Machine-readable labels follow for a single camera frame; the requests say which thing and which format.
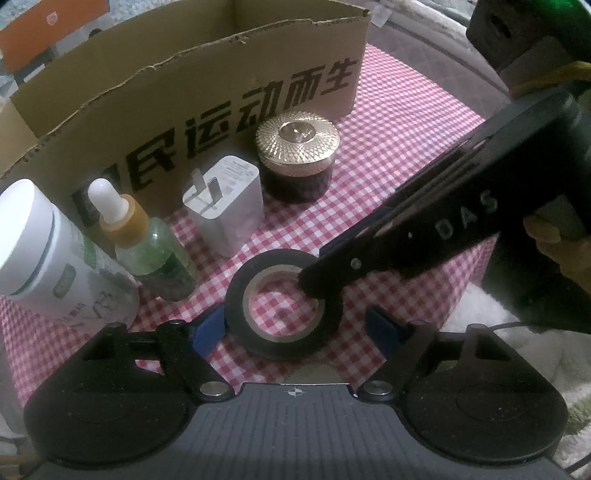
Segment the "ribbed black surface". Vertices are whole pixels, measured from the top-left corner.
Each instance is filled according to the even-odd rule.
[[[31,480],[568,480],[543,459],[478,468],[418,443],[385,406],[354,399],[345,385],[248,384],[225,403],[200,407],[162,451],[133,465],[75,471],[47,463]]]

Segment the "white bottle cap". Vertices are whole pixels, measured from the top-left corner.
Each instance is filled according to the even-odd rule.
[[[0,195],[0,294],[21,288],[37,268],[51,233],[49,199],[29,179]]]
[[[108,224],[120,222],[129,211],[129,202],[107,179],[96,179],[88,187],[88,198]]]

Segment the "white power adapter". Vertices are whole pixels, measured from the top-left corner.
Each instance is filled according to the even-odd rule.
[[[258,168],[229,155],[205,175],[195,170],[183,203],[209,248],[233,257],[264,218]]]

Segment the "gloved hand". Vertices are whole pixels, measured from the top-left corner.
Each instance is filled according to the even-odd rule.
[[[554,225],[536,215],[526,217],[523,225],[538,250],[558,263],[562,274],[591,296],[591,236],[576,242],[565,240]]]

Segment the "white dropper bulb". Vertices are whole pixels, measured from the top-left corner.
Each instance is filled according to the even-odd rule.
[[[129,211],[125,200],[107,179],[96,179],[88,187],[88,198],[108,224],[120,222]]]

